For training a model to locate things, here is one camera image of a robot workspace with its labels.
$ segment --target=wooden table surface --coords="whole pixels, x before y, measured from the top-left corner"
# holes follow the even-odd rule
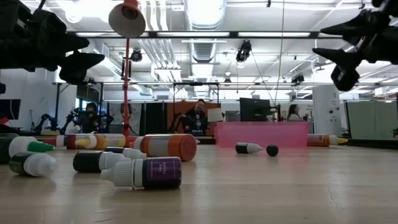
[[[56,151],[49,178],[0,167],[0,223],[397,223],[398,152],[340,147],[237,155],[200,146],[178,190],[114,187]]]

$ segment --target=purple label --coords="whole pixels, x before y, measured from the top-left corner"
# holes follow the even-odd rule
[[[148,158],[147,180],[181,179],[181,161],[178,158]]]

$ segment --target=computer monitor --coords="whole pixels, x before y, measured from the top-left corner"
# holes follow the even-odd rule
[[[267,121],[267,116],[272,115],[269,100],[240,98],[241,121]]]

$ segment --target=lamp shade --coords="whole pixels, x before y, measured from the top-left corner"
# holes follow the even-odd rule
[[[109,13],[109,24],[116,33],[126,38],[139,37],[146,28],[137,0],[124,0],[115,6]]]
[[[207,121],[217,122],[223,121],[223,114],[221,113],[221,108],[213,108],[207,110]]]

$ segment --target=pink plastic bin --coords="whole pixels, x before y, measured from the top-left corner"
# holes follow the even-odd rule
[[[249,142],[266,147],[307,147],[307,122],[219,122],[215,128],[219,147],[235,147],[237,142]]]

